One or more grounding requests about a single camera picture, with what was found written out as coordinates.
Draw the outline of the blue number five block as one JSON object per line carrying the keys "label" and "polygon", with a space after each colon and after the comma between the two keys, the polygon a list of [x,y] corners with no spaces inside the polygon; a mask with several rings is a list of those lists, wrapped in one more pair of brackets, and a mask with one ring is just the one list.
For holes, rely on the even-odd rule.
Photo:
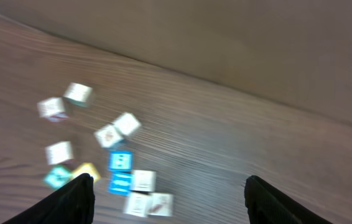
{"label": "blue number five block", "polygon": [[132,171],[133,153],[131,151],[111,151],[109,153],[108,170],[113,172]]}

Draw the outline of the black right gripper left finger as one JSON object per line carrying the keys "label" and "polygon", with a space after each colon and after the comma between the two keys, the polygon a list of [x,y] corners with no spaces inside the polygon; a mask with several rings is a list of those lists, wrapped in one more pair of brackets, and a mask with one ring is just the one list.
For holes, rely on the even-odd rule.
{"label": "black right gripper left finger", "polygon": [[4,224],[91,224],[94,212],[93,178],[83,173]]}

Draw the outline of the white block teal side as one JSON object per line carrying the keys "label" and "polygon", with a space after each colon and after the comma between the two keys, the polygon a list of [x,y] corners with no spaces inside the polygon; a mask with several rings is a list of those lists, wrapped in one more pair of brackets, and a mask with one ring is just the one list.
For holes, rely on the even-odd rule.
{"label": "white block teal side", "polygon": [[138,192],[131,192],[127,198],[123,212],[137,217],[147,217],[151,196]]}

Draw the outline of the white block brown picture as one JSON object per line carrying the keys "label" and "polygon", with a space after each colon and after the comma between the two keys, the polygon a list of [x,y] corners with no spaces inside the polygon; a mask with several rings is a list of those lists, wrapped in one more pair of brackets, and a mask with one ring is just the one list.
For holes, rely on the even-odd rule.
{"label": "white block brown picture", "polygon": [[150,194],[151,204],[148,214],[154,216],[171,217],[173,213],[173,194],[157,193]]}

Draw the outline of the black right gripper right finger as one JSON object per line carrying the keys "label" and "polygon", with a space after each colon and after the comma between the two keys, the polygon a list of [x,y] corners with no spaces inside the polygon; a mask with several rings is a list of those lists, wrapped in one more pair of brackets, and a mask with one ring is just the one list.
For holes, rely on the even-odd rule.
{"label": "black right gripper right finger", "polygon": [[250,224],[331,224],[256,175],[246,179],[244,199]]}

